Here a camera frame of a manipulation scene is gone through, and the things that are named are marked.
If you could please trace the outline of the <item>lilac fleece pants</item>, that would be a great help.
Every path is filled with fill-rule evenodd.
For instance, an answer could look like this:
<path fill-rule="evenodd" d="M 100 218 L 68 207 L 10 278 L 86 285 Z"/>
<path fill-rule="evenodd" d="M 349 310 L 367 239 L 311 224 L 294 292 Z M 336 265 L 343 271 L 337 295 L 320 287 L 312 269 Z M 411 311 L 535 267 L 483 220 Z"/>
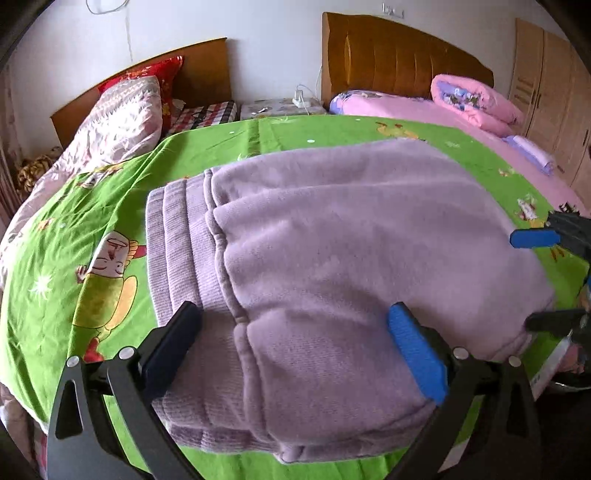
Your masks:
<path fill-rule="evenodd" d="M 410 444 L 434 410 L 388 331 L 405 303 L 453 346 L 499 361 L 555 292 L 510 245 L 507 212 L 420 140 L 259 155 L 151 191 L 150 296 L 202 328 L 153 406 L 179 444 L 284 463 Z"/>

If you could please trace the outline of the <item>beige wooden wardrobe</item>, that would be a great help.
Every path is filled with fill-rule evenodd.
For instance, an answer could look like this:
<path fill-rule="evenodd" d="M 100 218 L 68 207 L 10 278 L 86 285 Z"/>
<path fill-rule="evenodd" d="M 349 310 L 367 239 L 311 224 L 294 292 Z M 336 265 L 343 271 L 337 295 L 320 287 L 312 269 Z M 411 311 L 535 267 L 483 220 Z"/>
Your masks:
<path fill-rule="evenodd" d="M 570 42 L 528 21 L 515 20 L 509 100 L 523 113 L 521 134 L 551 154 L 569 185 L 589 170 L 590 73 Z"/>

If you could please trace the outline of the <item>green cartoon bed sheet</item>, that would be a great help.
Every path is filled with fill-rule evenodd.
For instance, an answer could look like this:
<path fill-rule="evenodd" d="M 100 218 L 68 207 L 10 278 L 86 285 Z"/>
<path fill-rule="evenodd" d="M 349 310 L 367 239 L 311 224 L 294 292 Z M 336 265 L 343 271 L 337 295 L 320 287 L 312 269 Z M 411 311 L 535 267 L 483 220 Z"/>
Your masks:
<path fill-rule="evenodd" d="M 6 241 L 1 307 L 1 380 L 46 426 L 67 358 L 91 359 L 138 344 L 156 324 L 144 234 L 148 193 L 204 169 L 266 153 L 380 140 L 423 140 L 462 165 L 518 227 L 537 227 L 568 198 L 514 160 L 505 144 L 432 121 L 363 116 L 274 117 L 186 131 L 152 152 L 77 175 Z M 107 337 L 73 322 L 82 274 L 101 239 L 126 237 L 123 276 L 136 290 L 124 321 Z"/>

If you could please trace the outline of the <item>white power strip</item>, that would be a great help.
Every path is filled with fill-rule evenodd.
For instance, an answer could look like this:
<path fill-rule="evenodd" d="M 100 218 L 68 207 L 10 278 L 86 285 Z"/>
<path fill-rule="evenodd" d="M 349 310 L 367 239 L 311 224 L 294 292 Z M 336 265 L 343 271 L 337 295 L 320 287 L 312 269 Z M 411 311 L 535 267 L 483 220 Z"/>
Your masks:
<path fill-rule="evenodd" d="M 307 103 L 307 100 L 305 100 L 305 98 L 304 98 L 304 91 L 303 90 L 297 89 L 294 91 L 293 103 L 294 103 L 294 106 L 297 107 L 298 109 L 307 109 L 308 108 L 308 103 Z"/>

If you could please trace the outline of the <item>pink patterned quilt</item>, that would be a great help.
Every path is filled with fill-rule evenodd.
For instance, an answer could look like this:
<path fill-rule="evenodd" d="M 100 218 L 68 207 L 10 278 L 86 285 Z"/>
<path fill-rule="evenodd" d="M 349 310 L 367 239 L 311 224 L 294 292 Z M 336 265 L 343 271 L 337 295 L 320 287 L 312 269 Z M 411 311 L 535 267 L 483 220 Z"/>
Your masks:
<path fill-rule="evenodd" d="M 141 169 L 162 132 L 144 77 L 102 93 L 1 242 L 1 420 L 35 460 L 61 368 L 100 361 L 145 304 Z"/>

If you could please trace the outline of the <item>folded lilac cloth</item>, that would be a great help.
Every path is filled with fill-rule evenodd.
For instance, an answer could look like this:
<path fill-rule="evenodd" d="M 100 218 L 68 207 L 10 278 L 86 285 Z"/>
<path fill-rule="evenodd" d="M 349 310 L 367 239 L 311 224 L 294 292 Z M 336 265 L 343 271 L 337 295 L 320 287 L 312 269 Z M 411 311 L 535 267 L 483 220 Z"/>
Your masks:
<path fill-rule="evenodd" d="M 542 173 L 548 176 L 551 176 L 553 174 L 555 166 L 554 158 L 531 140 L 523 136 L 512 135 L 504 137 L 503 141 L 507 143 L 511 148 L 521 153 Z"/>

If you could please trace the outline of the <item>red embroidered pillow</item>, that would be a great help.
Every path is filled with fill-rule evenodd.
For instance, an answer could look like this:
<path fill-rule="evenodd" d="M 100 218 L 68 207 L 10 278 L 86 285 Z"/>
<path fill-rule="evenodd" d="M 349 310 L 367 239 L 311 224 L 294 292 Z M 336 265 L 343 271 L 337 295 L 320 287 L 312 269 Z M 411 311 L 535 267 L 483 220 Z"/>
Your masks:
<path fill-rule="evenodd" d="M 98 86 L 100 94 L 123 80 L 132 80 L 154 76 L 158 80 L 161 99 L 162 133 L 166 133 L 171 126 L 172 119 L 172 85 L 176 74 L 183 65 L 180 55 L 165 58 L 159 62 L 134 68 L 117 77 L 106 80 Z"/>

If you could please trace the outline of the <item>left wooden headboard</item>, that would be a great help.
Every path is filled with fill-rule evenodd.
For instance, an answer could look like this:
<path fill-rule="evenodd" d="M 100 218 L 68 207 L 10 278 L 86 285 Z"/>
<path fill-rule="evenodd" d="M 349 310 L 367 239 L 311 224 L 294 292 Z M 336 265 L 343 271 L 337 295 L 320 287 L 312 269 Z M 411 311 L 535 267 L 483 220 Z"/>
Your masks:
<path fill-rule="evenodd" d="M 107 80 L 132 69 L 147 67 L 180 55 L 183 57 L 183 65 L 172 82 L 173 98 L 183 100 L 189 107 L 231 100 L 227 39 L 216 38 L 165 52 L 117 72 Z M 63 149 L 71 143 L 79 126 L 98 101 L 98 86 L 102 83 L 104 81 L 86 90 L 51 115 L 53 128 Z"/>

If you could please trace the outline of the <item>right wooden headboard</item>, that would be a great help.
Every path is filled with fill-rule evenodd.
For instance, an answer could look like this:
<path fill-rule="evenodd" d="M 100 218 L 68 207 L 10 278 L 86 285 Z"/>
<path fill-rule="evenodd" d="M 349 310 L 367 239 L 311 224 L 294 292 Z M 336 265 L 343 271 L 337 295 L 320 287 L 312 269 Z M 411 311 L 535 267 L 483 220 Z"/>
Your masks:
<path fill-rule="evenodd" d="M 370 15 L 322 14 L 322 104 L 349 90 L 431 96 L 438 74 L 476 79 L 494 73 L 477 57 L 436 36 Z"/>

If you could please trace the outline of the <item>wall socket plate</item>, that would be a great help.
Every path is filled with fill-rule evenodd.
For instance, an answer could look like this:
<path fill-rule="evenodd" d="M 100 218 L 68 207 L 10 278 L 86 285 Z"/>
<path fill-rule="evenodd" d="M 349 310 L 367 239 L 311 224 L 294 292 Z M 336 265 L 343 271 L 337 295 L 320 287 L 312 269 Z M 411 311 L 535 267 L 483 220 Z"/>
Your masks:
<path fill-rule="evenodd" d="M 405 9 L 401 5 L 390 5 L 388 3 L 382 3 L 382 14 L 384 16 L 404 20 Z"/>

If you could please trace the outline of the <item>wooden headboard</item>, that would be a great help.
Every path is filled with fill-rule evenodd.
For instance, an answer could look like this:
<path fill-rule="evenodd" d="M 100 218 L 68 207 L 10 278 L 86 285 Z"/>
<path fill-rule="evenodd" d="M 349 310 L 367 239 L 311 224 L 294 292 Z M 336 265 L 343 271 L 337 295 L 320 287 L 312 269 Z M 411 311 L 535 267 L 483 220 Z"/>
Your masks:
<path fill-rule="evenodd" d="M 431 96 L 438 74 L 476 79 L 494 73 L 477 57 L 436 36 L 370 15 L 322 14 L 322 104 L 349 90 Z"/>
<path fill-rule="evenodd" d="M 173 98 L 183 100 L 189 107 L 231 100 L 227 39 L 216 38 L 165 52 L 117 72 L 107 80 L 132 69 L 147 67 L 180 55 L 183 57 L 183 65 L 172 82 Z M 98 101 L 98 86 L 102 83 L 104 81 L 86 90 L 51 115 L 53 128 L 63 149 L 71 143 L 79 126 Z"/>

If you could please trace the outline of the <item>rolled pink blanket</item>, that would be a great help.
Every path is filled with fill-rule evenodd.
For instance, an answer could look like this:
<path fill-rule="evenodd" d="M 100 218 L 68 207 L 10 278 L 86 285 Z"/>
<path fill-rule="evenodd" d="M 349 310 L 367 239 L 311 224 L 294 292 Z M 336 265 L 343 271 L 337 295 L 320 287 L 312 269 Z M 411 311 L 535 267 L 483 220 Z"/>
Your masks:
<path fill-rule="evenodd" d="M 514 135 L 525 119 L 523 112 L 502 94 L 472 78 L 436 75 L 431 96 L 437 105 L 501 138 Z"/>

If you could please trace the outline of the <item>plaid checked sheet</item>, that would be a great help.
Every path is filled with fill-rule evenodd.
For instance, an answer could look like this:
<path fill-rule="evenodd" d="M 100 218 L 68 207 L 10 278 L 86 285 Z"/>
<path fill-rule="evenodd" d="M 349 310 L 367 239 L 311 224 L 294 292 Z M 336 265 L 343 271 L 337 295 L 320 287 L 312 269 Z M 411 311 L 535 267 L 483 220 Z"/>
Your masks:
<path fill-rule="evenodd" d="M 235 122 L 238 118 L 238 105 L 233 100 L 194 108 L 183 108 L 172 119 L 166 136 L 184 131 Z"/>

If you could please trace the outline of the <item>pink bed sheet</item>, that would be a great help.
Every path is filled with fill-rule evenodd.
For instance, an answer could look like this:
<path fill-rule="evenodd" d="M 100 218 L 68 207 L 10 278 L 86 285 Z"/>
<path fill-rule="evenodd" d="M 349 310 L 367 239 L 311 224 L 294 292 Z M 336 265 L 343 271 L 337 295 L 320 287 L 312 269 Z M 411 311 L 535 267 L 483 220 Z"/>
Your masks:
<path fill-rule="evenodd" d="M 568 202 L 571 206 L 576 207 L 581 214 L 590 216 L 590 211 L 584 206 L 581 199 L 557 176 L 544 174 L 501 138 L 473 126 L 457 114 L 436 105 L 431 100 L 353 90 L 335 96 L 329 103 L 328 109 L 332 114 L 391 118 L 458 128 L 502 157 L 519 174 L 522 174 L 553 207 L 559 207 Z"/>

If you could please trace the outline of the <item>brown patterned blanket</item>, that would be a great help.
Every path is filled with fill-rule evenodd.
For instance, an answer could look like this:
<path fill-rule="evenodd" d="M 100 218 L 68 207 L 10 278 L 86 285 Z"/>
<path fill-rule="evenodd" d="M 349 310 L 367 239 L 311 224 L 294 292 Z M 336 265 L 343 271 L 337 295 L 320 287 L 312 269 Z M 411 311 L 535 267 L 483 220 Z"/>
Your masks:
<path fill-rule="evenodd" d="M 37 181 L 52 167 L 61 153 L 61 147 L 53 147 L 48 153 L 34 159 L 24 159 L 17 173 L 18 193 L 21 196 L 28 196 Z"/>

